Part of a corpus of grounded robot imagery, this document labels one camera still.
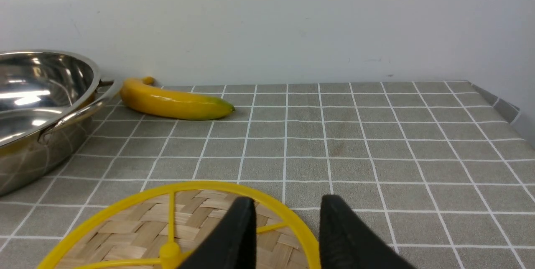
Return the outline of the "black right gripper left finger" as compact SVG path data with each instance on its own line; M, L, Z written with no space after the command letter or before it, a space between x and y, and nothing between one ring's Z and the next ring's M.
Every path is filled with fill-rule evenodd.
M178 269L254 269L256 227L252 198L235 199L220 223Z

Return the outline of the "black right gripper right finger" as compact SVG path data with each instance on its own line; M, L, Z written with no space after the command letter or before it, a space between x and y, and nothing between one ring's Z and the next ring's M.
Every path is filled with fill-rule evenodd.
M319 255L323 269L414 269L339 195L324 195L320 208Z

